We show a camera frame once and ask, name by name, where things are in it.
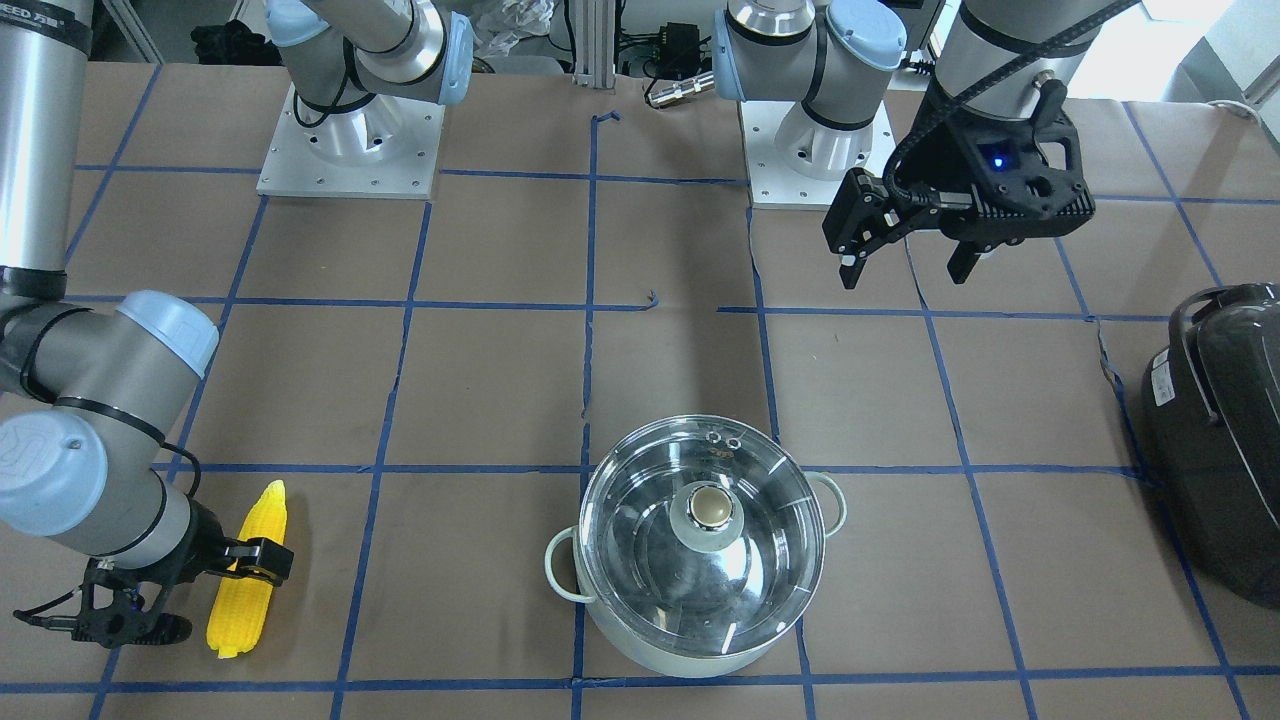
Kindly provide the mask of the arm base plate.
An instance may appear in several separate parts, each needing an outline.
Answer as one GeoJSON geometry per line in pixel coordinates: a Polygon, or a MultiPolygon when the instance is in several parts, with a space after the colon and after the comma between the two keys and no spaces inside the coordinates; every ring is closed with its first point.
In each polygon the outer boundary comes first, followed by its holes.
{"type": "Polygon", "coordinates": [[[749,101],[739,110],[755,209],[826,209],[849,169],[881,176],[895,149],[884,105],[855,131],[822,126],[797,102],[749,101]]]}
{"type": "Polygon", "coordinates": [[[406,199],[433,195],[445,108],[378,95],[355,111],[328,117],[285,95],[256,190],[294,199],[406,199]]]}

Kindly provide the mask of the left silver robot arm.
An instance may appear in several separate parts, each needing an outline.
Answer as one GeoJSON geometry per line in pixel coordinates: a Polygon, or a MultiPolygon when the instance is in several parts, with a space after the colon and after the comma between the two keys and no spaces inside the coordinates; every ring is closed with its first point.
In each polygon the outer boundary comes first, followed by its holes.
{"type": "Polygon", "coordinates": [[[869,138],[908,31],[879,1],[730,1],[710,37],[717,92],[794,109],[781,149],[792,168],[836,178],[822,223],[840,278],[916,231],[956,243],[961,284],[997,247],[1070,234],[1096,214],[1068,85],[1101,26],[1125,1],[964,1],[909,133],[879,173],[855,160],[817,165],[838,136],[869,138]]]}

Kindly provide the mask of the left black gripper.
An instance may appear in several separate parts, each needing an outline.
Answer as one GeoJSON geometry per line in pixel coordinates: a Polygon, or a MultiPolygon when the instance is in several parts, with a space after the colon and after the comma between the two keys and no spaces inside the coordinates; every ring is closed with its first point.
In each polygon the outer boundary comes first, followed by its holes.
{"type": "Polygon", "coordinates": [[[895,181],[906,197],[863,167],[849,169],[822,222],[844,288],[858,287],[872,254],[915,231],[937,228],[957,241],[947,273],[964,284],[986,255],[983,243],[970,241],[1064,236],[1091,220],[1096,202],[1079,135],[1062,109],[1066,91],[1050,79],[1033,92],[1027,119],[959,108],[899,165],[895,181]],[[942,208],[941,193],[959,193],[966,206],[942,208]]]}

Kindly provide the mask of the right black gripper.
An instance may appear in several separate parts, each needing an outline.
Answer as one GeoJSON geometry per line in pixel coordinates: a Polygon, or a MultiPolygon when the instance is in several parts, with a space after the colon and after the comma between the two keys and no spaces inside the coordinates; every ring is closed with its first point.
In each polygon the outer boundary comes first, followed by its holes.
{"type": "Polygon", "coordinates": [[[105,589],[110,592],[110,601],[95,609],[91,598],[82,600],[70,638],[108,650],[125,644],[179,644],[191,637],[193,624],[165,610],[178,585],[214,570],[219,577],[282,585],[289,579],[293,562],[294,552],[270,538],[227,538],[225,542],[216,516],[195,502],[188,529],[164,559],[138,569],[104,570],[96,561],[90,564],[84,571],[86,594],[105,589]]]}

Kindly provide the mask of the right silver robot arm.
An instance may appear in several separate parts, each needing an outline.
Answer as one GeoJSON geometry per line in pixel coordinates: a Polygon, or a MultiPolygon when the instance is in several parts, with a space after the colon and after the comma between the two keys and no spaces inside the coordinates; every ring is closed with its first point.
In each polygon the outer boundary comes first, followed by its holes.
{"type": "Polygon", "coordinates": [[[152,469],[210,368],[210,318],[151,290],[109,314],[64,300],[92,14],[90,1],[3,4],[3,389],[38,402],[3,421],[3,521],[87,559],[74,614],[42,603],[18,620],[106,648],[175,644],[192,632],[165,611],[177,585],[211,574],[265,591],[294,555],[225,534],[152,469]]]}

